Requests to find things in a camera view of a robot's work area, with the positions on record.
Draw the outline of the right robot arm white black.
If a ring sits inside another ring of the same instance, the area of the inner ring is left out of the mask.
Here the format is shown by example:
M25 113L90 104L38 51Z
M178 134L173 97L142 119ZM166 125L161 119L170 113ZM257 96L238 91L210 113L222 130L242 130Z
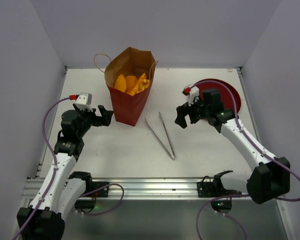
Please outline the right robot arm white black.
M209 88L200 93L199 88L188 86L183 94L187 102L177 107L175 123L184 129L187 127L186 116L191 124L206 120L235 146L252 170L251 176L242 180L224 179L222 173L216 174L212 189L217 196L245 193L261 204L290 191L289 161L284 157L277 158L256 141L235 118L234 110L224 108L218 89Z

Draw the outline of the red paper bag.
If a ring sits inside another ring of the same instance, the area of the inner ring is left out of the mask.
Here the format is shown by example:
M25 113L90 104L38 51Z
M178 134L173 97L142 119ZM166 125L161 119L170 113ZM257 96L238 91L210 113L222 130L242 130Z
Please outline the red paper bag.
M115 120L134 127L147 102L158 61L155 60L151 51L128 47L114 59L110 59L106 68L101 70L96 61L98 55L101 55L101 53L94 55L94 65L104 74L105 83L110 92ZM129 95L126 92L114 89L115 81L119 75L125 77L128 75L136 76L138 79L143 73L150 80L144 91Z

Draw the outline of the metal tongs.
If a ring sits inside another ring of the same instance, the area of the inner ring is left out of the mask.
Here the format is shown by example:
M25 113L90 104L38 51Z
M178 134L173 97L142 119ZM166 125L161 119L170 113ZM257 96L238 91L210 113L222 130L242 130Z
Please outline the metal tongs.
M165 123L165 119L161 112L158 112L158 118L161 124L160 130L162 131L162 133L159 133L156 128L153 128L146 117L144 118L145 125L147 126L148 130L153 134L160 146L164 149L165 153L169 156L169 158L172 160L176 160L175 148L171 136L169 134L167 125Z

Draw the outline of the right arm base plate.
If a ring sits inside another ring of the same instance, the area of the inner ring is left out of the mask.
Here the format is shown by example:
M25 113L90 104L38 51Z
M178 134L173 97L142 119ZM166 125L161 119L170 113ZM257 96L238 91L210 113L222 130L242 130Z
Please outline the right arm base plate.
M199 182L197 182L197 194L199 198L216 198L227 195L242 195L242 192L226 189L222 182L221 177L225 174L232 173L232 170L226 170L220 173L217 173L214 177L205 176Z

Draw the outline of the long orange bread loaf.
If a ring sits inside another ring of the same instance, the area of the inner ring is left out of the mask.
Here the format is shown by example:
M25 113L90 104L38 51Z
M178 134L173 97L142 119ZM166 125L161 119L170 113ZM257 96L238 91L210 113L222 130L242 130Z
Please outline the long orange bread loaf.
M127 84L126 84L126 79L125 76L123 74L120 74L114 84L114 89L117 89L123 93L126 92L127 89Z

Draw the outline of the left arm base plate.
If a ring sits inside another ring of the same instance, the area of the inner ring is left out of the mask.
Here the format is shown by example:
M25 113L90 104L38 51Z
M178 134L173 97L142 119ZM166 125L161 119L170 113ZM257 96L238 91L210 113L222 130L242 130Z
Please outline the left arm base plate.
M107 198L109 193L108 184L108 181L93 181L87 185L85 192L80 197Z

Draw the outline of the fake croissant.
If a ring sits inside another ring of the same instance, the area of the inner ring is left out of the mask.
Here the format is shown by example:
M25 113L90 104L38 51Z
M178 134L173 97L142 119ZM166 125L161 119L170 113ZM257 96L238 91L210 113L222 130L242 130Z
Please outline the fake croissant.
M145 73L143 73L136 81L136 93L144 91L150 83Z

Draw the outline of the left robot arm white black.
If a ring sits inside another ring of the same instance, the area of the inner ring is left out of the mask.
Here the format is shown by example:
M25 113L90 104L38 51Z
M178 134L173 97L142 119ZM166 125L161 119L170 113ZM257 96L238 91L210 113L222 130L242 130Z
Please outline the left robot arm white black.
M17 214L20 235L24 240L60 240L65 221L78 198L94 189L91 174L72 173L84 147L83 136L91 127L107 127L113 111L98 106L100 116L87 104L75 103L61 116L61 130L53 153L53 162L38 193L28 207Z

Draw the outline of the braided fake bread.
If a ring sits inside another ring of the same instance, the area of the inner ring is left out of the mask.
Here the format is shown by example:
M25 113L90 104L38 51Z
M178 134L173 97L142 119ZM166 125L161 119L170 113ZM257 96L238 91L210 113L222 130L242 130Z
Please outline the braided fake bread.
M126 93L134 96L137 93L137 90L134 89L134 85L137 82L137 77L134 75L129 75L125 77L126 80Z

